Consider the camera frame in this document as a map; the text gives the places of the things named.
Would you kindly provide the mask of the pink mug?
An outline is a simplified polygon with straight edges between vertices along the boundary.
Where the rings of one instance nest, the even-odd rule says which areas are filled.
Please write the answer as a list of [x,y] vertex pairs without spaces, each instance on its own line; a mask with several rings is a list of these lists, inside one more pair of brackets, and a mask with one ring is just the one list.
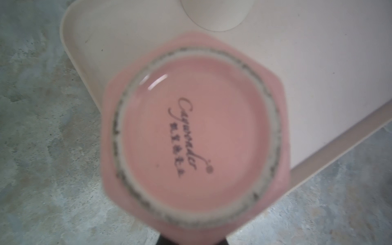
[[163,237],[217,245],[289,187],[283,86],[218,39],[183,34],[109,82],[101,174],[107,196]]

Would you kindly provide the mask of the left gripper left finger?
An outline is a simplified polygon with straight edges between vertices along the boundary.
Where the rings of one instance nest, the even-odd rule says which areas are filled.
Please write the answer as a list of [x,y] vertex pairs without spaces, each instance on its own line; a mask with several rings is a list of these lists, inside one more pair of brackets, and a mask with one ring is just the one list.
[[171,241],[170,239],[159,235],[159,238],[156,242],[156,245],[175,245],[175,243],[173,241]]

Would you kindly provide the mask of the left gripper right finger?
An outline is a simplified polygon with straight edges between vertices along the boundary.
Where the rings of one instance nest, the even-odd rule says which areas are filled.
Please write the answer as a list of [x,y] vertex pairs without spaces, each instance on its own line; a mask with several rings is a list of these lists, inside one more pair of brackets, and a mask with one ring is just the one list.
[[217,243],[216,245],[229,245],[229,243],[228,243],[227,239],[225,238],[225,239],[221,240],[219,243]]

